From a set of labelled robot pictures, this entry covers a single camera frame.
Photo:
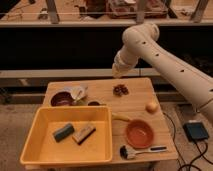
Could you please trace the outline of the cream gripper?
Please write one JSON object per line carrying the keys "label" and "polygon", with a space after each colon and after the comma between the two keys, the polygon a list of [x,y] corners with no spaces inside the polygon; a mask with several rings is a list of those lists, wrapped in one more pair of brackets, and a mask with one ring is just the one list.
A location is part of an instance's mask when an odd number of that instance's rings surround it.
{"label": "cream gripper", "polygon": [[123,60],[115,60],[112,65],[112,75],[114,78],[118,79],[124,76],[131,69],[131,64],[126,63]]}

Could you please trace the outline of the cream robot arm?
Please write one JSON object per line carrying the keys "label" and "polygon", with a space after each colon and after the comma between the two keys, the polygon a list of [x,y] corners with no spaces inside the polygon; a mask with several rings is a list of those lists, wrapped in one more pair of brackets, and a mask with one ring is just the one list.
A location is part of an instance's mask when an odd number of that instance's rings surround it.
{"label": "cream robot arm", "polygon": [[127,28],[112,64],[113,77],[121,78],[143,59],[213,123],[213,78],[164,50],[156,43],[159,36],[154,23]]}

